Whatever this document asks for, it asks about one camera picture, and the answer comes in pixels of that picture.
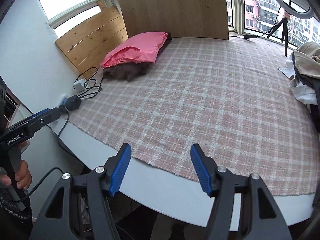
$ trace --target white table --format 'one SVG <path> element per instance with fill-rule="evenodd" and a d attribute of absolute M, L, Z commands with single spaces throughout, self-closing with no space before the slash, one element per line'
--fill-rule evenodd
<path fill-rule="evenodd" d="M 52 123 L 56 134 L 65 123 L 60 118 Z M 68 148 L 91 170 L 103 166 L 116 155 L 117 150 L 86 134 L 68 123 L 60 136 Z M 205 227 L 214 198 L 209 198 L 198 182 L 167 171 L 154 168 L 145 162 L 131 158 L 120 191 L 135 201 L 178 220 Z M 315 194 L 300 196 L 276 196 L 275 200 L 288 225 L 310 217 Z M 237 231 L 241 195 L 236 194 L 230 230 Z"/>

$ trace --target metal screw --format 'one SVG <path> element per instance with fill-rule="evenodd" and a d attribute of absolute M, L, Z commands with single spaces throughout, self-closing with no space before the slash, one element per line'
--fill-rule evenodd
<path fill-rule="evenodd" d="M 62 175 L 62 178 L 63 179 L 69 179 L 70 176 L 71 176 L 70 173 L 65 173 L 65 174 Z"/>
<path fill-rule="evenodd" d="M 218 167 L 218 171 L 219 171 L 219 172 L 226 172 L 226 171 L 227 171 L 227 168 L 224 167 L 224 166 L 219 166 L 219 167 Z"/>
<path fill-rule="evenodd" d="M 99 166 L 96 168 L 96 173 L 103 173 L 104 172 L 104 167 Z"/>
<path fill-rule="evenodd" d="M 253 179 L 259 179 L 260 176 L 259 176 L 258 173 L 252 173 L 252 174 L 251 174 L 251 178 L 253 178 Z"/>

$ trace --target checkered cloth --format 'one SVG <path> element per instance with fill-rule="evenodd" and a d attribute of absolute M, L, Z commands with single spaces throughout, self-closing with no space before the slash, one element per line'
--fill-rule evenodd
<path fill-rule="evenodd" d="M 146 76 L 103 81 L 70 122 L 187 179 L 197 180 L 190 147 L 199 143 L 233 173 L 259 173 L 273 195 L 315 192 L 319 138 L 277 70 L 283 54 L 263 39 L 174 38 Z"/>

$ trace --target pink clothing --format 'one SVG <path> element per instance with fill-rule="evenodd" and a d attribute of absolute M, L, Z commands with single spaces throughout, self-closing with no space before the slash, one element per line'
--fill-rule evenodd
<path fill-rule="evenodd" d="M 159 49 L 168 37 L 167 33 L 141 33 L 127 39 L 124 43 L 110 51 L 101 67 L 111 67 L 123 63 L 156 62 Z"/>

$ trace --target pile of clothes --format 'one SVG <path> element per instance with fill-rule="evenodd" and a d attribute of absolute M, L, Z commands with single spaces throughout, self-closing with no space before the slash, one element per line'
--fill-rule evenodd
<path fill-rule="evenodd" d="M 288 78 L 289 88 L 297 100 L 307 105 L 316 130 L 320 133 L 320 44 L 306 42 L 293 51 L 286 61 L 287 68 L 279 68 Z"/>
<path fill-rule="evenodd" d="M 151 63 L 168 46 L 172 38 L 170 33 L 148 32 L 127 39 L 110 51 L 104 61 L 103 78 L 132 81 L 145 75 Z"/>

